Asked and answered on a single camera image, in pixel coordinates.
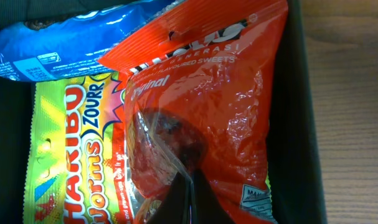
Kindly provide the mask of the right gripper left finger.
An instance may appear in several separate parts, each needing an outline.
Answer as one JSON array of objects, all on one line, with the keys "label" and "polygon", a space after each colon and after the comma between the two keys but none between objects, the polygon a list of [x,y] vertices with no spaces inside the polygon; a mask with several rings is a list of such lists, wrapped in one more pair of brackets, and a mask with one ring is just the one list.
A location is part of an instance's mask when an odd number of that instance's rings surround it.
[{"label": "right gripper left finger", "polygon": [[181,174],[177,174],[166,194],[166,198],[149,219],[148,224],[190,224],[191,203],[190,184]]}]

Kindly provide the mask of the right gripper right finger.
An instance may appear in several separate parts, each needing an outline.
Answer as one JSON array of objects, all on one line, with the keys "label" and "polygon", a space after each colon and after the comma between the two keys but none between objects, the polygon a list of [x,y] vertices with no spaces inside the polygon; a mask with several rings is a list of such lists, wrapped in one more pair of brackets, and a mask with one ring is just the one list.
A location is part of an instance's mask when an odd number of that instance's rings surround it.
[{"label": "right gripper right finger", "polygon": [[195,170],[192,175],[191,208],[195,224],[234,224],[201,170]]}]

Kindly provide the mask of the dark green lidded box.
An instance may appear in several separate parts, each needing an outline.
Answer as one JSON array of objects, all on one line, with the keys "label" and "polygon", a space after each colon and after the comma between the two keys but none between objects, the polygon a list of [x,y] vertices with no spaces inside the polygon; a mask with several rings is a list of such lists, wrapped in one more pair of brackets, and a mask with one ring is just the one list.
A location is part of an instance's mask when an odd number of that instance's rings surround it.
[{"label": "dark green lidded box", "polygon": [[[326,223],[301,3],[290,1],[273,82],[267,139],[279,223]],[[34,86],[0,77],[0,223],[21,223]]]}]

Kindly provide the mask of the Haribo worms candy bag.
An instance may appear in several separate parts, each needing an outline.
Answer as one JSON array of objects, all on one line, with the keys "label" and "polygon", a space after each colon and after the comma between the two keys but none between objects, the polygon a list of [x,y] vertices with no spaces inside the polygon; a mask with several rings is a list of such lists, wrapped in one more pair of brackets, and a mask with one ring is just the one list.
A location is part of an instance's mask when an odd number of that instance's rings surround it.
[{"label": "Haribo worms candy bag", "polygon": [[132,223],[116,72],[35,85],[24,223]]}]

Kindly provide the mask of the red candy bag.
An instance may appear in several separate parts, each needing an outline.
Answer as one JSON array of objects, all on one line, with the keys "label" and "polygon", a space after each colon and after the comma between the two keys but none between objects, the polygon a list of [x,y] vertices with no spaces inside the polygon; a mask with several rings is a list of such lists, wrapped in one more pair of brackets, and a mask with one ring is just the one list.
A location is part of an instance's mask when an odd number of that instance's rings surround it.
[{"label": "red candy bag", "polygon": [[287,15],[284,0],[183,1],[100,59],[125,81],[131,179],[144,197],[135,223],[149,222],[177,174],[191,193],[195,170],[234,223],[275,223],[266,138]]}]

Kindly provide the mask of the blue Oreo cookie pack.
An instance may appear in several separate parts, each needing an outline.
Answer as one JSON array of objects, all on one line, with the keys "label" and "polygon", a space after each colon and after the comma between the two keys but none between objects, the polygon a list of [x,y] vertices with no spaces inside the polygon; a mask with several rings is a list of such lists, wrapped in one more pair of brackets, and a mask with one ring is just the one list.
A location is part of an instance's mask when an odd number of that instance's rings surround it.
[{"label": "blue Oreo cookie pack", "polygon": [[49,11],[35,19],[0,30],[0,77],[42,82],[106,73],[98,59],[129,35],[177,4],[174,0],[143,0],[119,4],[90,1],[90,12],[71,2],[49,1]]}]

